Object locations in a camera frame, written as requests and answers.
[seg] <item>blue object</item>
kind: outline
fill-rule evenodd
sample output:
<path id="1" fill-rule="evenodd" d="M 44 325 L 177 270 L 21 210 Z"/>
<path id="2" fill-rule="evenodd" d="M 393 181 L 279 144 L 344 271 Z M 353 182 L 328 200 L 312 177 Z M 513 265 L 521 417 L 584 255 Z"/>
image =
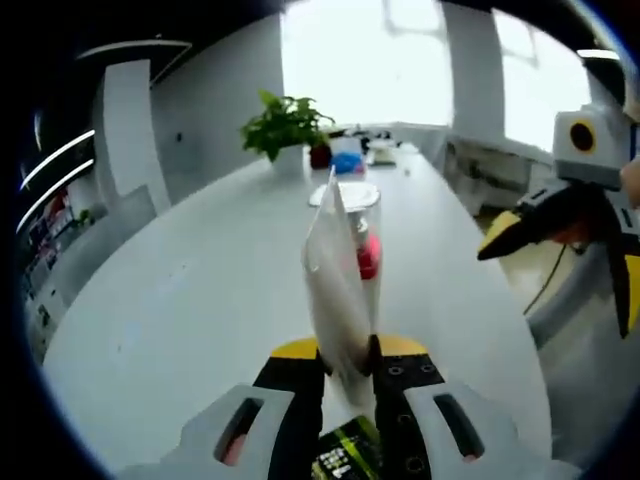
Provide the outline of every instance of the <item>blue object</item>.
<path id="1" fill-rule="evenodd" d="M 336 175 L 341 173 L 360 173 L 364 171 L 362 155 L 359 153 L 336 153 L 331 157 L 330 166 L 336 167 Z"/>

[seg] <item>white pot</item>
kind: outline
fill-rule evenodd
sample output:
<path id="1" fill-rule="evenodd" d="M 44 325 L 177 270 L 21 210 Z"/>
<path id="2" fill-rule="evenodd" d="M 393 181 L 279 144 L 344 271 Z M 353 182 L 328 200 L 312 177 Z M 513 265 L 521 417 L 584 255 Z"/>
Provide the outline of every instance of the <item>white pot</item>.
<path id="1" fill-rule="evenodd" d="M 283 177 L 302 177 L 304 175 L 302 165 L 302 145 L 281 148 L 273 169 Z"/>

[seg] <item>ceiling light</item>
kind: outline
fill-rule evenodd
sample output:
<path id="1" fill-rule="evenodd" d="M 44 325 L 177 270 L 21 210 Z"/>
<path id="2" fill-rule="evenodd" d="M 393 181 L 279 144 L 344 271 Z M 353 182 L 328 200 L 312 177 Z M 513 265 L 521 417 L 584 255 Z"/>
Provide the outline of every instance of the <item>ceiling light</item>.
<path id="1" fill-rule="evenodd" d="M 80 135 L 79 137 L 74 138 L 73 140 L 71 140 L 69 143 L 63 145 L 62 147 L 60 147 L 58 150 L 56 150 L 55 152 L 53 152 L 51 155 L 49 155 L 47 158 L 45 158 L 42 163 L 38 164 L 38 166 L 36 168 L 34 168 L 33 170 L 31 170 L 31 172 L 29 173 L 29 175 L 27 175 L 25 177 L 25 179 L 22 181 L 22 184 L 20 185 L 20 190 L 22 190 L 25 185 L 27 183 L 29 183 L 31 181 L 31 179 L 33 177 L 35 177 L 38 173 L 40 173 L 40 171 L 46 167 L 47 165 L 49 165 L 49 163 L 51 163 L 53 160 L 55 160 L 57 157 L 59 157 L 60 155 L 62 155 L 64 152 L 66 152 L 67 150 L 69 150 L 71 147 L 73 147 L 74 145 L 79 144 L 80 142 L 82 142 L 83 140 L 86 140 L 87 138 L 91 137 L 92 135 L 94 135 L 96 133 L 95 130 L 89 130 L 88 132 L 83 133 L 82 135 Z"/>
<path id="2" fill-rule="evenodd" d="M 590 48 L 585 50 L 578 50 L 576 53 L 582 58 L 603 58 L 606 60 L 620 60 L 620 55 L 618 55 L 613 50 Z"/>
<path id="3" fill-rule="evenodd" d="M 71 170 L 69 173 L 67 173 L 64 177 L 62 177 L 60 180 L 58 180 L 49 190 L 47 190 L 44 195 L 42 195 L 38 200 L 36 200 L 36 202 L 31 205 L 31 207 L 29 208 L 29 210 L 27 210 L 27 213 L 24 214 L 24 216 L 22 217 L 22 219 L 20 220 L 20 222 L 18 223 L 18 227 L 16 228 L 16 233 L 18 233 L 20 231 L 20 229 L 22 228 L 22 226 L 24 225 L 24 223 L 27 221 L 27 219 L 31 216 L 31 214 L 40 206 L 42 205 L 48 198 L 49 196 L 54 193 L 56 190 L 58 190 L 62 185 L 64 185 L 64 183 L 68 180 L 70 180 L 71 178 L 73 178 L 75 175 L 77 175 L 78 173 L 82 172 L 83 170 L 89 168 L 91 165 L 93 165 L 95 162 L 94 159 L 91 160 L 87 160 L 86 162 L 84 162 L 82 165 L 74 168 L 73 170 Z"/>

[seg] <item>potted plant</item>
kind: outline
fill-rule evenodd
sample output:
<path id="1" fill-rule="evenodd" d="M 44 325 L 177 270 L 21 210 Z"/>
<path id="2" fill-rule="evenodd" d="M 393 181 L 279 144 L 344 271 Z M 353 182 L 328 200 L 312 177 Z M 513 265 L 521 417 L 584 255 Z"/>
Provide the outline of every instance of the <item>potted plant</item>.
<path id="1" fill-rule="evenodd" d="M 265 90 L 259 93 L 265 110 L 242 127 L 243 148 L 266 155 L 283 174 L 301 174 L 302 146 L 327 145 L 328 137 L 319 123 L 334 120 L 313 108 L 312 98 L 278 97 Z"/>

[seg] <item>black cable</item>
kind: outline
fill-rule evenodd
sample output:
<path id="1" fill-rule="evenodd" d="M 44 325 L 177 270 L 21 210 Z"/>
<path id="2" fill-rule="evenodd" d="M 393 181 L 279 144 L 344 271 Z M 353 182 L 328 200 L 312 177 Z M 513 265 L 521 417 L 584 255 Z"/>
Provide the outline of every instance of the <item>black cable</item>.
<path id="1" fill-rule="evenodd" d="M 556 270 L 558 270 L 558 266 L 560 265 L 560 260 L 562 260 L 562 255 L 564 255 L 564 252 L 565 252 L 566 249 L 567 249 L 567 245 L 565 244 L 560 249 L 560 253 L 558 254 L 558 258 L 556 259 L 556 263 L 553 266 L 553 268 L 551 269 L 551 273 L 549 273 L 549 276 L 547 277 L 547 280 L 544 282 L 544 285 L 542 285 L 542 288 L 536 294 L 536 296 L 533 297 L 533 300 L 531 300 L 531 302 L 529 302 L 529 305 L 527 305 L 527 308 L 524 309 L 523 315 L 526 315 L 527 313 L 529 313 L 529 310 L 531 310 L 531 307 L 533 307 L 536 304 L 536 302 L 538 300 L 540 300 L 540 297 L 542 296 L 544 291 L 547 289 L 547 287 L 551 283 L 551 280 L 553 279 L 553 276 L 556 274 Z"/>

